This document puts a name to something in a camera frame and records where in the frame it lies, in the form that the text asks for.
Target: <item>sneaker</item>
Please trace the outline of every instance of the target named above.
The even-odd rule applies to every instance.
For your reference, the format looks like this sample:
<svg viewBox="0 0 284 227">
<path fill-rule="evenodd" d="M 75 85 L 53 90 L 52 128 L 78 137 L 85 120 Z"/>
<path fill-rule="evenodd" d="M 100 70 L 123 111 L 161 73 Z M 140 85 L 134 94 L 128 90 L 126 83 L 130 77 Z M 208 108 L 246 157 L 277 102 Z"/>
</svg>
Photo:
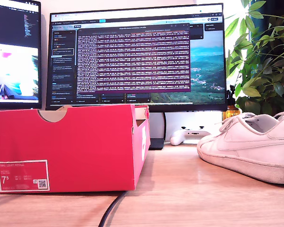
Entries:
<svg viewBox="0 0 284 227">
<path fill-rule="evenodd" d="M 284 118 L 243 113 L 226 119 L 220 132 L 198 142 L 201 159 L 261 181 L 284 183 Z"/>
</svg>

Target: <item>white game controller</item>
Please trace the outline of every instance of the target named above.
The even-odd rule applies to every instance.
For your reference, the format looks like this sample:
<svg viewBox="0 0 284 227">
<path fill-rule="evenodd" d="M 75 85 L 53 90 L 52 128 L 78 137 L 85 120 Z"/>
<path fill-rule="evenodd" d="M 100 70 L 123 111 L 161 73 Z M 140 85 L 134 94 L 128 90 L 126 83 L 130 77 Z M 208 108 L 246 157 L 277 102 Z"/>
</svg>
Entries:
<svg viewBox="0 0 284 227">
<path fill-rule="evenodd" d="M 182 129 L 175 131 L 170 137 L 170 144 L 177 146 L 185 140 L 199 140 L 204 136 L 211 135 L 208 131 L 203 129 L 204 126 L 200 126 L 198 130 L 186 129 L 186 127 L 182 127 Z"/>
</svg>

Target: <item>computer monitor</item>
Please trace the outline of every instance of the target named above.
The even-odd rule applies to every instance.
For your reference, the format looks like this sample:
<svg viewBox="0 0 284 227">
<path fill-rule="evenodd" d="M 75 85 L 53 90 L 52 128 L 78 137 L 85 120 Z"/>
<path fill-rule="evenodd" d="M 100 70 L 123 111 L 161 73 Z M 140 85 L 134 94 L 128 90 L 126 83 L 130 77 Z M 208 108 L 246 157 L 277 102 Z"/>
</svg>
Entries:
<svg viewBox="0 0 284 227">
<path fill-rule="evenodd" d="M 0 109 L 41 108 L 41 4 L 0 0 Z"/>
<path fill-rule="evenodd" d="M 50 14 L 46 109 L 226 110 L 223 4 Z"/>
</svg>

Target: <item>red shoe box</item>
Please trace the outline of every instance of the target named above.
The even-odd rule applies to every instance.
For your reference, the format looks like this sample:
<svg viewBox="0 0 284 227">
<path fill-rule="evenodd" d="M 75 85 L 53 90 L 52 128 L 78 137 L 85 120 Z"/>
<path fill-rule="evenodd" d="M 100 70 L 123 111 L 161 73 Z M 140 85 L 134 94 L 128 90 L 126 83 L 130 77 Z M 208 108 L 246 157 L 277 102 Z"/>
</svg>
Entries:
<svg viewBox="0 0 284 227">
<path fill-rule="evenodd" d="M 0 111 L 0 193 L 134 190 L 149 145 L 148 106 Z"/>
</svg>

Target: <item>wooden desk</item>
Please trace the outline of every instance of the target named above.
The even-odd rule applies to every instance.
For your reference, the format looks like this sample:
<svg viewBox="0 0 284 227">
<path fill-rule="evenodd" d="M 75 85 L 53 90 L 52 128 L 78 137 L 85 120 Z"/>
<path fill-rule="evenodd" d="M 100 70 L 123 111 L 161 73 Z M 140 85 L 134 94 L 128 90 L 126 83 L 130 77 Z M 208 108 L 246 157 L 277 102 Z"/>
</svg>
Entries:
<svg viewBox="0 0 284 227">
<path fill-rule="evenodd" d="M 119 193 L 0 195 L 0 227 L 97 227 Z M 150 151 L 107 227 L 284 226 L 284 185 L 202 161 L 192 145 Z"/>
</svg>

